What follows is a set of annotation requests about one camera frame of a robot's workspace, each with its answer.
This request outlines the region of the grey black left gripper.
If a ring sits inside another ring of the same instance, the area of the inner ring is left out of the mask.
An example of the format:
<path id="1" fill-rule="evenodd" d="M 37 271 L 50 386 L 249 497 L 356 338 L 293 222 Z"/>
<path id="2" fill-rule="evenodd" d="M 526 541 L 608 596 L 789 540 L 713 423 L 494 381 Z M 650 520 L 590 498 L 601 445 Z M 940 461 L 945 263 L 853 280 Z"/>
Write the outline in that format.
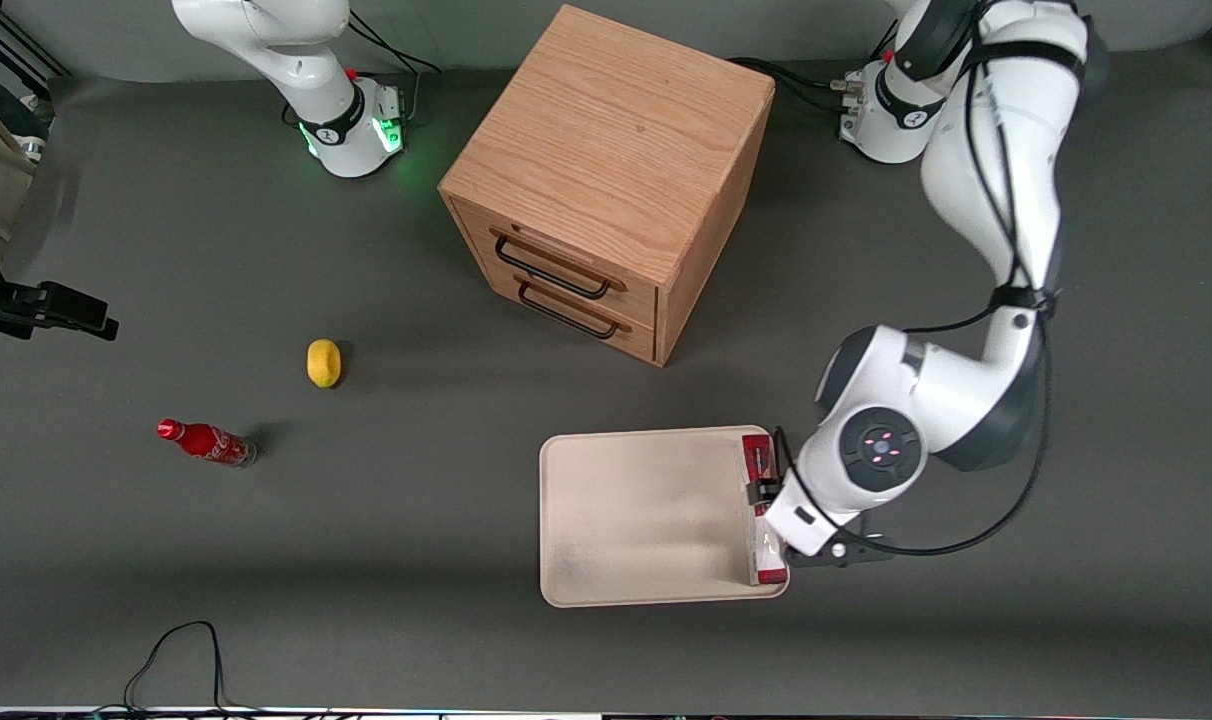
<path id="1" fill-rule="evenodd" d="M 783 484 L 778 479 L 758 479 L 749 482 L 749 503 L 772 503 L 781 495 Z M 850 543 L 844 538 L 834 537 L 821 550 L 806 555 L 797 548 L 787 547 L 787 564 L 789 568 L 848 568 L 848 566 L 865 562 L 884 562 L 893 560 L 891 553 L 871 550 L 858 543 Z"/>

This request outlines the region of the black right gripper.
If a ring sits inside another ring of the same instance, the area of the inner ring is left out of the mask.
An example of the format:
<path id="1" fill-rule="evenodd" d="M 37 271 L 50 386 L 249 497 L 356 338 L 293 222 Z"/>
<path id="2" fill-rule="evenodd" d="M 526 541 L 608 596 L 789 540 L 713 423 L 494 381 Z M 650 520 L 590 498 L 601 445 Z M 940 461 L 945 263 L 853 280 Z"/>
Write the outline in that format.
<path id="1" fill-rule="evenodd" d="M 120 324 L 108 315 L 105 301 L 95 299 L 59 282 L 40 282 L 34 307 L 17 299 L 25 287 L 7 282 L 0 268 L 0 332 L 17 341 L 30 341 L 35 328 L 65 328 L 99 341 L 116 341 Z"/>

